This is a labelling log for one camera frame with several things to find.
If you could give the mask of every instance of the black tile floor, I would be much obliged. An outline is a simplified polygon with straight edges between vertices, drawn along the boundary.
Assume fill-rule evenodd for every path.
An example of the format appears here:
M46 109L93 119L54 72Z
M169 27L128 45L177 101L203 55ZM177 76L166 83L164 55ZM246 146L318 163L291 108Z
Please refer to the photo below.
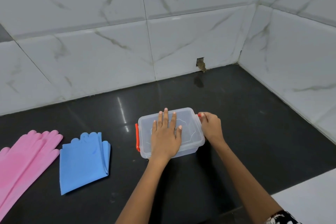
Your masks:
M1 148L31 129L57 129L63 143L102 132L112 147L107 178L61 196L57 159L1 224L114 223L147 165L135 148L134 124L165 107L217 114L225 140L270 194L336 168L332 142L241 67L229 65L0 117ZM206 143L170 161L150 222L200 223L239 206Z

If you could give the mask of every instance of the person's right hand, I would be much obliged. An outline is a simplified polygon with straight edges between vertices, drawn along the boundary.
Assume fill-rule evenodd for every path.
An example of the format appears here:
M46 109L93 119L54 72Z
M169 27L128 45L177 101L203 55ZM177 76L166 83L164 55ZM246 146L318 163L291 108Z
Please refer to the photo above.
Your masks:
M199 112L201 115L202 131L212 146L224 143L221 120L210 112Z

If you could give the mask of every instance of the container lid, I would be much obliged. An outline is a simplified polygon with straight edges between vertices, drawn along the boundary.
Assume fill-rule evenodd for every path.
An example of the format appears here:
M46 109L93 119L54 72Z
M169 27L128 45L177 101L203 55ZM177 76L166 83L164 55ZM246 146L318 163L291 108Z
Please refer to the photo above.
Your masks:
M170 124L173 112L176 112L175 129L182 125L182 144L179 152L202 146L205 139L198 115L189 107L168 111L168 125ZM151 156L153 121L158 119L158 115L159 114L156 113L142 116L138 121L137 130L139 134L139 148L141 157L143 158L149 158Z

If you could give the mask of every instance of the marble wall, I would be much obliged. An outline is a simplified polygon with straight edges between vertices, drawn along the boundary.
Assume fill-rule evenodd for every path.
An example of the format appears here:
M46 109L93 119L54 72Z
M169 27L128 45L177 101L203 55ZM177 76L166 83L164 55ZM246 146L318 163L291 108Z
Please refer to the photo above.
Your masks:
M336 142L336 0L260 0L239 63Z
M0 115L237 62L258 0L0 0Z

